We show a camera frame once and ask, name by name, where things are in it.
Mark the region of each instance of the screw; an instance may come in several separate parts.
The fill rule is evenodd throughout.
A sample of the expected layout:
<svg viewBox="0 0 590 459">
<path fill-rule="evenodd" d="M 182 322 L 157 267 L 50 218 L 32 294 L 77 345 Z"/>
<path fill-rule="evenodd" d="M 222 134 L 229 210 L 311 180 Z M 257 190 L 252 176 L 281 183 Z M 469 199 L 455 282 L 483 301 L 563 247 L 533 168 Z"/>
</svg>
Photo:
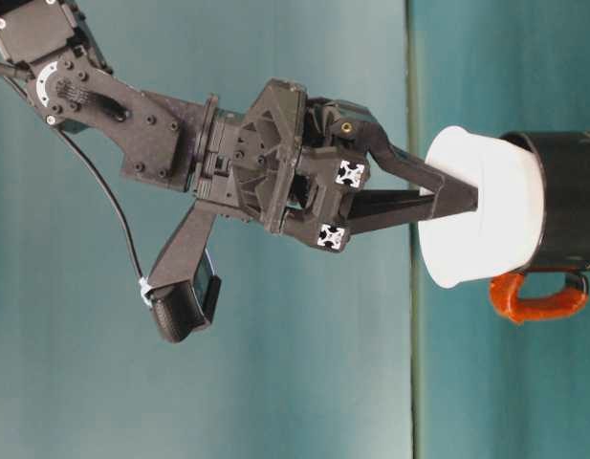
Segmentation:
<svg viewBox="0 0 590 459">
<path fill-rule="evenodd" d="M 351 122 L 345 122 L 341 125 L 341 132 L 343 132 L 343 134 L 352 134 L 352 131 L 354 131 L 354 126 Z"/>
</svg>

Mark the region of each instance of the orange mug handle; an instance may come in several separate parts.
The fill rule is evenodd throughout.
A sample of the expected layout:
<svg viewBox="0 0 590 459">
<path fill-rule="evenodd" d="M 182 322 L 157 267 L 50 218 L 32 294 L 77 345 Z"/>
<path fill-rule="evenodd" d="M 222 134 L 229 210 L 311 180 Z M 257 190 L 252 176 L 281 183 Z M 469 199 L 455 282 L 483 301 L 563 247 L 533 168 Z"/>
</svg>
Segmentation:
<svg viewBox="0 0 590 459">
<path fill-rule="evenodd" d="M 564 289 L 543 298 L 518 297 L 525 273 L 507 273 L 495 277 L 490 284 L 490 298 L 496 312 L 516 324 L 525 321 L 570 317 L 583 309 L 588 301 L 588 279 L 582 273 L 566 273 Z"/>
</svg>

